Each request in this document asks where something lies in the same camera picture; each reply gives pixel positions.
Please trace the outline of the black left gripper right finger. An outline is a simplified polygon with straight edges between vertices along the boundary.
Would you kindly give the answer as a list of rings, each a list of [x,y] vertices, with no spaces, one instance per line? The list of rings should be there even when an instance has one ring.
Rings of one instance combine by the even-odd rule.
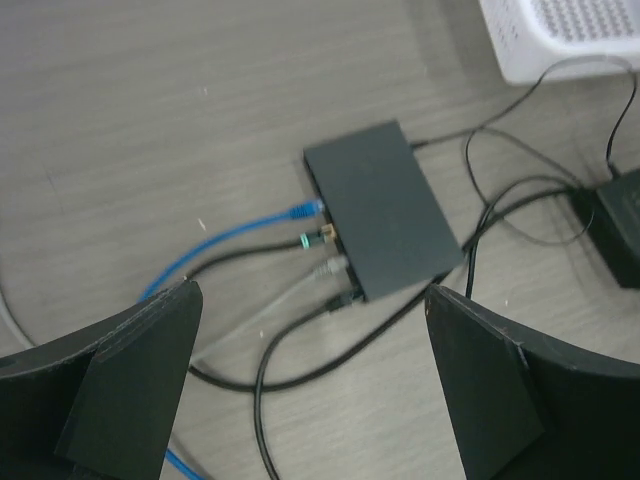
[[[469,479],[636,479],[639,367],[446,288],[426,324]]]

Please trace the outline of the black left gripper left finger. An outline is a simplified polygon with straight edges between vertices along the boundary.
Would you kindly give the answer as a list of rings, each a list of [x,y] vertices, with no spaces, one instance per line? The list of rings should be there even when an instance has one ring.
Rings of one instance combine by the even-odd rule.
[[[2,478],[159,478],[202,308],[183,281],[2,357]]]

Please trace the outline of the black network switch box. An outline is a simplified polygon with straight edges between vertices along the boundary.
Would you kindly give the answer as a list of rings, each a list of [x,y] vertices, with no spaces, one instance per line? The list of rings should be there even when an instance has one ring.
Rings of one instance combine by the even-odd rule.
[[[306,147],[303,159],[366,300],[461,264],[462,249],[398,122]]]

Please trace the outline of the black power adapter brick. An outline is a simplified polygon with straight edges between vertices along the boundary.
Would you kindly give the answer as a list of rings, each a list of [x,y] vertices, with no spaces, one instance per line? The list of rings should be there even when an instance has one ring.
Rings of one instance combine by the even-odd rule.
[[[571,198],[572,208],[617,284],[639,289],[639,170]]]

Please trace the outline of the white plastic mesh basket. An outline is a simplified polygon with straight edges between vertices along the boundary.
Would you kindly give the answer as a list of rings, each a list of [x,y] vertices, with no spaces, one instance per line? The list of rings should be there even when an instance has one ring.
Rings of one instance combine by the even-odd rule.
[[[511,85],[639,70],[639,3],[481,0],[499,69]]]

